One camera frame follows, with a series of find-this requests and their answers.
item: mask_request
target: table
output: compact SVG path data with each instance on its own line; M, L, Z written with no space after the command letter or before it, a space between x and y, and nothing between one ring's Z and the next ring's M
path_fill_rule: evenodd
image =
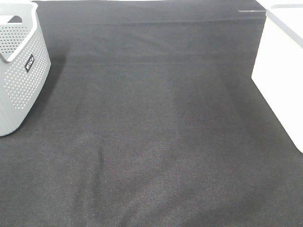
M301 224L302 154L250 78L260 5L38 4L52 67L0 138L0 226Z

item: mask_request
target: basket handle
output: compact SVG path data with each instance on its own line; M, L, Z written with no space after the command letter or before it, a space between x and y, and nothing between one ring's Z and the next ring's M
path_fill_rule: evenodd
M1 1L0 4L0 16L19 16L22 19L22 25L26 26L30 32L26 36L26 38L22 41L22 43L18 46L18 48L7 58L0 53L2 60L7 62L11 62L15 59L15 57L21 52L21 50L28 43L30 38L33 36L35 31L37 30L37 17L36 17L36 9L38 5L33 2L9 2L9 1Z

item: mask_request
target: basket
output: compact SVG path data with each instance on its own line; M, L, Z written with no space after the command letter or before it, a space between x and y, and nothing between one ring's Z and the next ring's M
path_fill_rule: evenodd
M32 2L0 4L0 16L22 20L0 24L0 136L23 122L51 66L36 9Z

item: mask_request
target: black fabric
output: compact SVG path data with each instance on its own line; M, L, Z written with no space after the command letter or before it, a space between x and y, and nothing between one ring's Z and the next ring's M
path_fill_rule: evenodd
M0 138L1 227L295 227L303 156L251 80L253 0L39 2L52 67Z

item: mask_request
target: basket handle opening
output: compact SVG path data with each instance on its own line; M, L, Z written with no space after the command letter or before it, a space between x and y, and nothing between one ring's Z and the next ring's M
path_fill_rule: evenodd
M15 32L20 32L20 35L18 35L19 40L12 40L17 42L12 47L6 42L7 39L2 39L2 48L8 45L9 51L5 50L7 48L3 48L2 52L0 50L0 60L5 62L13 61L36 32L38 25L37 7L36 3L28 1L14 2L12 0L0 0L0 16L11 15L3 23L0 21L0 30L3 31L1 32L1 34L3 33L2 38L5 36L9 37Z
M0 25L22 24L22 18L17 15L1 15Z

